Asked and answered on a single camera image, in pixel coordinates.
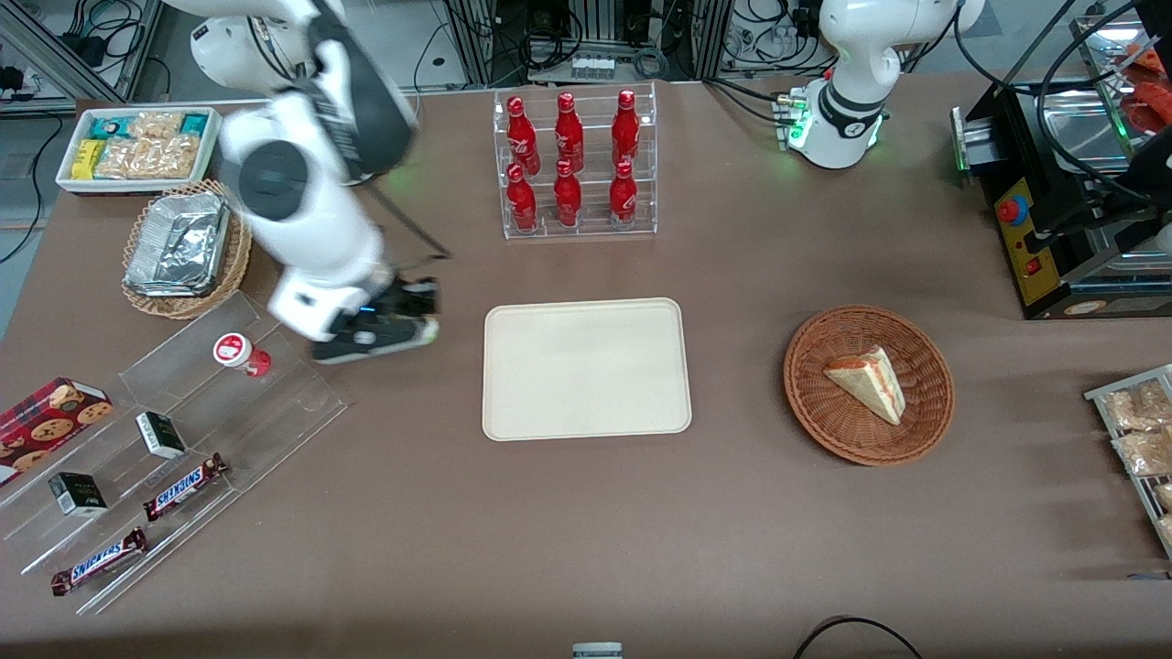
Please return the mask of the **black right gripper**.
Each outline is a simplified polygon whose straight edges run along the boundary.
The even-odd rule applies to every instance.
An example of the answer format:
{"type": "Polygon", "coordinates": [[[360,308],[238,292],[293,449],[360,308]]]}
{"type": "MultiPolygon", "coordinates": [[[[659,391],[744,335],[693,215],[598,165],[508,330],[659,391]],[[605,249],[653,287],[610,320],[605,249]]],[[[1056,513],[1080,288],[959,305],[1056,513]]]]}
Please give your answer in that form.
{"type": "Polygon", "coordinates": [[[440,280],[398,278],[352,315],[340,317],[340,332],[311,344],[316,364],[345,364],[420,349],[431,344],[431,318],[440,307],[440,280]]]}

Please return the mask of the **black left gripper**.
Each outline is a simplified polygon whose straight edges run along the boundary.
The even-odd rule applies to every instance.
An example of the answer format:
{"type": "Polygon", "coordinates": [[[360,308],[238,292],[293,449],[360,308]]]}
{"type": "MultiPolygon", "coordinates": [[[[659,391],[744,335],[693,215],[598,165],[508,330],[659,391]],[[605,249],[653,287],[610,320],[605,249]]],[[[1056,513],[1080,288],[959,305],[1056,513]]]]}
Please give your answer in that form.
{"type": "Polygon", "coordinates": [[[1095,251],[1093,261],[1117,260],[1147,242],[1168,257],[1168,156],[1171,129],[1165,128],[1139,147],[1126,171],[1090,188],[1095,227],[1131,220],[1109,246],[1095,251]]]}

